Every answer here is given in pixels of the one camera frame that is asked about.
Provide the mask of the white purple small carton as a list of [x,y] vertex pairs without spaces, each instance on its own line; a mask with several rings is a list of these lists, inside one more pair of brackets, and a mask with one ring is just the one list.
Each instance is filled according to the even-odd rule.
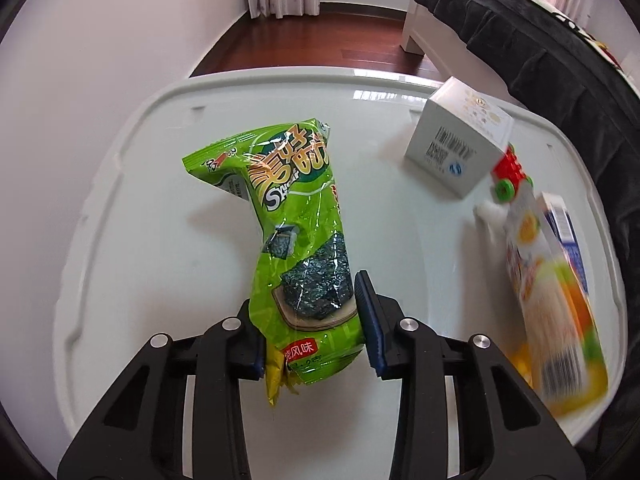
[[538,195],[538,203],[544,211],[551,229],[567,254],[570,265],[574,269],[580,286],[585,294],[588,294],[588,282],[582,252],[573,226],[566,203],[561,196],[542,192]]

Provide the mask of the green seaweed snack bag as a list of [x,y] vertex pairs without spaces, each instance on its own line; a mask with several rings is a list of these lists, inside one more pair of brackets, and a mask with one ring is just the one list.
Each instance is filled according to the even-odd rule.
[[262,248],[248,302],[266,340],[266,395],[329,378],[364,346],[340,201],[317,118],[234,134],[183,157],[188,174],[248,200]]

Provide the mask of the white cardboard box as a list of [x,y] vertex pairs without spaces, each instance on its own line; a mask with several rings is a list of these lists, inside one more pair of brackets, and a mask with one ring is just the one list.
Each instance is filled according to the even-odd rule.
[[406,157],[463,198],[500,162],[513,127],[500,106],[451,77],[426,101]]

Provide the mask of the orange yellow snack bag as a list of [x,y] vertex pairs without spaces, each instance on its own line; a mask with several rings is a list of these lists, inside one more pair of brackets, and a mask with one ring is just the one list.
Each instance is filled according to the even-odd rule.
[[514,365],[552,414],[565,415],[605,395],[608,371],[588,294],[538,195],[523,184],[511,205],[485,200],[474,214],[506,241],[506,273],[526,333]]

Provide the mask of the bed with black skirt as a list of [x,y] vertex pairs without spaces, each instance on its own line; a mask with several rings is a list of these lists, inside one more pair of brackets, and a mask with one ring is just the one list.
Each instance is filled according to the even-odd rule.
[[626,288],[616,400],[639,405],[639,92],[587,34],[538,0],[414,0],[454,30],[511,96],[564,133],[601,197]]

